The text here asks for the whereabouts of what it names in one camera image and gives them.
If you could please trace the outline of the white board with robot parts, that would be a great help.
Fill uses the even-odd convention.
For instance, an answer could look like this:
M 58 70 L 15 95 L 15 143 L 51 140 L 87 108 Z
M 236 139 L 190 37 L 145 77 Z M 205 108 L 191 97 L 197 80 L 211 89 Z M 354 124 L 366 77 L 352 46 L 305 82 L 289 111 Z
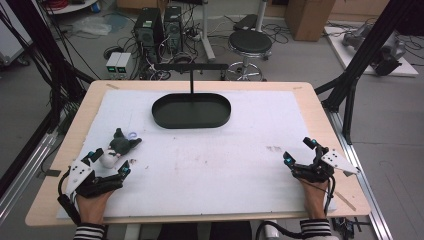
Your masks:
M 365 25 L 355 31 L 325 27 L 325 33 L 344 69 L 355 67 L 363 59 L 368 64 L 364 70 L 366 74 L 417 76 L 418 72 L 402 58 L 403 45 L 392 35 L 378 40 L 374 32 L 373 28 L 366 30 Z

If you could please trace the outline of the person's dark trousers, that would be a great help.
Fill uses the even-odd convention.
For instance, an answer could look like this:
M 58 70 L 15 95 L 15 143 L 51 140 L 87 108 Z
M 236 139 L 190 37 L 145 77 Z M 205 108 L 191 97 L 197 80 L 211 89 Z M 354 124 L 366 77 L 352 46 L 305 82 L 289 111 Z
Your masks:
M 249 221 L 163 224 L 157 240 L 252 240 Z

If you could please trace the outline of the aluminium rail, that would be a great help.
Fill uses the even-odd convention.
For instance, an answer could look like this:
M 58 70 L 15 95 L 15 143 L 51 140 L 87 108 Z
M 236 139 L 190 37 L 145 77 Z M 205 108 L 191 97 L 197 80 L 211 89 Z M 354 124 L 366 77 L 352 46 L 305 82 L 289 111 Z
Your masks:
M 378 240 L 393 240 L 393 236 L 386 223 L 382 211 L 380 210 L 379 204 L 373 194 L 371 186 L 368 182 L 366 174 L 362 168 L 361 162 L 354 147 L 348 143 L 346 138 L 342 134 L 343 121 L 338 113 L 331 113 L 328 110 L 325 111 L 330 124 L 337 136 L 337 139 L 341 145 L 342 150 L 346 156 L 346 159 L 356 168 L 359 169 L 357 179 L 362 191 L 370 206 L 370 214 L 368 215 L 369 221 L 373 228 L 373 231 Z
M 34 146 L 30 147 L 29 155 L 23 158 L 24 164 L 19 168 L 4 195 L 0 198 L 0 225 L 7 219 L 9 213 L 22 196 L 44 159 L 53 149 L 58 139 L 56 133 L 45 134 Z

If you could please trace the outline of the person's left hand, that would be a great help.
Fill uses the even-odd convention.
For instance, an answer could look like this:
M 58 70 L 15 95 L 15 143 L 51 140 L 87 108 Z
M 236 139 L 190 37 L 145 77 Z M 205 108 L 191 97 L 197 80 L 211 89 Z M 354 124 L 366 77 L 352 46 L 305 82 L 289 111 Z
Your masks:
M 94 198 L 78 195 L 77 204 L 81 222 L 102 225 L 107 201 L 112 194 L 113 192 L 110 191 Z

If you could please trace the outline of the black round stool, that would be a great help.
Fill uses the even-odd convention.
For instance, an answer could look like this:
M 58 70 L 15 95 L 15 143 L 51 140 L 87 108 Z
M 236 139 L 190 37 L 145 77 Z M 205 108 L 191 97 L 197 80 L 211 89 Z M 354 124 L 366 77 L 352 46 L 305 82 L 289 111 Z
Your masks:
M 271 55 L 272 42 L 266 34 L 254 30 L 235 31 L 229 36 L 228 47 L 242 57 L 240 62 L 234 62 L 228 67 L 228 74 L 238 81 L 265 81 L 262 70 L 250 60 L 267 60 Z

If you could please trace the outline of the black stand with oval tray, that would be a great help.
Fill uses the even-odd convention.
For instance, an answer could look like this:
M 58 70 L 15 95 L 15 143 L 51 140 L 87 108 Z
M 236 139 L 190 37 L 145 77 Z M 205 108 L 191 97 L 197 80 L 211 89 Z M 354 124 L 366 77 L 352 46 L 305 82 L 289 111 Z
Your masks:
M 224 73 L 228 64 L 155 64 L 156 70 L 190 73 L 190 92 L 171 93 L 157 99 L 152 105 L 154 121 L 166 129 L 199 129 L 223 126 L 230 119 L 230 101 L 216 93 L 194 91 L 195 70 L 219 70 Z

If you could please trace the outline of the dark and white plush keychain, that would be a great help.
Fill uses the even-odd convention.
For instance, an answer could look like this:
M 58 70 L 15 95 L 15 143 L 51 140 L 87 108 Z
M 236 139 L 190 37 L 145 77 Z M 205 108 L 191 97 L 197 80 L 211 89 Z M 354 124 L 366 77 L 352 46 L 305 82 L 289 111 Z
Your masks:
M 108 168 L 112 169 L 115 163 L 124 155 L 128 154 L 131 149 L 135 148 L 142 142 L 141 138 L 128 139 L 124 136 L 122 130 L 117 128 L 113 139 L 108 144 L 107 149 L 104 151 L 103 155 L 100 157 L 101 164 Z

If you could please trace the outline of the person's right hand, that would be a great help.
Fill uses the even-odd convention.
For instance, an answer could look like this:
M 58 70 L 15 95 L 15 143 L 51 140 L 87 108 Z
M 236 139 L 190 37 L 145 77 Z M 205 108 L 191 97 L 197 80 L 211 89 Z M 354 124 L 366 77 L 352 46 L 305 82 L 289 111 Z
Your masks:
M 328 182 L 309 182 L 305 179 L 299 180 L 303 187 L 305 201 L 304 207 L 310 219 L 325 219 L 324 197 Z

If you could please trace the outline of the black metal frame strut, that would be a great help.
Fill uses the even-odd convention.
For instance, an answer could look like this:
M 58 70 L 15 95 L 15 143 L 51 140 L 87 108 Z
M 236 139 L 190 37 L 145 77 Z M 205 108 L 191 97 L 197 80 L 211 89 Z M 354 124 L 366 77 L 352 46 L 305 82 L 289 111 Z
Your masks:
M 373 26 L 377 39 L 381 40 L 390 35 L 417 1 L 390 0 Z M 337 113 L 340 104 L 345 101 L 342 134 L 349 144 L 352 144 L 351 125 L 356 86 L 367 66 L 368 64 L 361 59 L 355 67 L 345 69 L 337 78 L 315 89 L 317 95 L 331 90 L 330 95 L 322 101 L 323 108 L 331 113 Z
M 83 82 L 91 84 L 95 79 L 77 69 L 65 57 L 32 0 L 5 1 L 29 35 L 32 45 L 7 22 L 3 13 L 0 14 L 0 19 L 27 51 L 43 80 L 50 86 L 49 122 L 53 129 L 60 124 L 62 111 L 75 113 L 78 110 L 86 94 Z

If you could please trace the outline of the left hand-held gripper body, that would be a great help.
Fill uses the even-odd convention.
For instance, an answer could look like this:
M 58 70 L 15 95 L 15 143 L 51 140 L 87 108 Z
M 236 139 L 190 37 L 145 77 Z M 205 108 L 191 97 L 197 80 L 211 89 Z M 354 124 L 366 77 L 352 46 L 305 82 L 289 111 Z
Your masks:
M 115 175 L 96 177 L 95 171 L 84 162 L 73 162 L 65 194 L 71 197 L 74 193 L 85 198 L 94 198 L 123 187 L 123 171 L 119 169 Z

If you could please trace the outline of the large black computer tower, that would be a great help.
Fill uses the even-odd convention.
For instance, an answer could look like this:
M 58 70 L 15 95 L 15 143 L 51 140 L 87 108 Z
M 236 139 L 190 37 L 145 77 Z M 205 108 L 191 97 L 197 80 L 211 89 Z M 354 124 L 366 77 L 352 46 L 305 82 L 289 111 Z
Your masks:
M 136 41 L 152 63 L 161 61 L 159 45 L 164 41 L 164 32 L 159 8 L 142 8 L 134 25 Z

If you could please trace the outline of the clear plastic bag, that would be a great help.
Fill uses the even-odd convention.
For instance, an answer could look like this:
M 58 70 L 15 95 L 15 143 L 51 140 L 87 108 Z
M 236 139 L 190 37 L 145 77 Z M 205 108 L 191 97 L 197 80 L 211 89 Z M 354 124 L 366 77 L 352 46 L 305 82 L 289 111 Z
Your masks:
M 112 26 L 106 23 L 103 17 L 85 17 L 72 24 L 76 32 L 84 32 L 92 35 L 107 36 Z

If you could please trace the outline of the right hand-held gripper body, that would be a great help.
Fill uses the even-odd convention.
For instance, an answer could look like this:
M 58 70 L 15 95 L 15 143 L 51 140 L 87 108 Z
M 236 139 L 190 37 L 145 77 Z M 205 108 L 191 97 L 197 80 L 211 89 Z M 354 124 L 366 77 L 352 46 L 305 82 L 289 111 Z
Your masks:
M 292 160 L 292 175 L 309 182 L 324 182 L 331 178 L 335 170 L 341 170 L 346 176 L 360 172 L 335 149 L 316 147 L 315 158 L 309 165 L 299 164 Z

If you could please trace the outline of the white desk leg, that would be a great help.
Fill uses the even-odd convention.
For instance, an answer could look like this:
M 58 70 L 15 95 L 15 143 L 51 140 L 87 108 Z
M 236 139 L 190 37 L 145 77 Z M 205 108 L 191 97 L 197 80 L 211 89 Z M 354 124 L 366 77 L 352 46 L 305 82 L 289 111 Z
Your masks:
M 208 0 L 201 0 L 201 2 L 202 2 L 201 42 L 207 57 L 207 61 L 211 63 L 215 61 L 216 57 L 208 38 Z

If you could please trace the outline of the grey bench power supply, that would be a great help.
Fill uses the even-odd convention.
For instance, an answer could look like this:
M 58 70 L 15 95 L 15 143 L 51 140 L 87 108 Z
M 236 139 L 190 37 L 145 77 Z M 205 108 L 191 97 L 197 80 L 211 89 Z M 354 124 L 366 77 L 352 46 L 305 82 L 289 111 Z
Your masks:
M 111 79 L 116 79 L 118 77 L 117 63 L 119 62 L 120 56 L 120 52 L 112 52 L 106 63 L 106 69 Z
M 130 53 L 122 53 L 116 63 L 116 70 L 119 79 L 128 79 L 132 66 L 132 57 Z

